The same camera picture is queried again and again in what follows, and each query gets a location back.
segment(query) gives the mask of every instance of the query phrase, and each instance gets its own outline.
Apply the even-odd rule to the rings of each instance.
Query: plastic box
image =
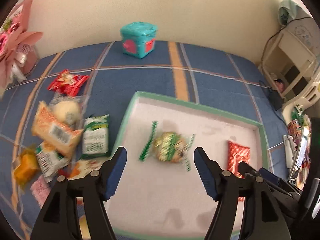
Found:
[[[143,58],[155,49],[158,27],[146,22],[133,22],[120,29],[123,53]]]

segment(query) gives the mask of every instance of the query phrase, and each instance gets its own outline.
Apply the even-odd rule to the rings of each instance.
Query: beige wall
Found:
[[[30,31],[44,32],[40,57],[88,44],[120,40],[133,21],[158,25],[159,40],[208,46],[260,61],[278,29],[281,0],[34,0]]]

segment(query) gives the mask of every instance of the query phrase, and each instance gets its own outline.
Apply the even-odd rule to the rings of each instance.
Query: box lid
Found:
[[[123,26],[120,29],[121,33],[134,36],[142,36],[155,32],[158,29],[156,25],[146,22],[133,22]]]

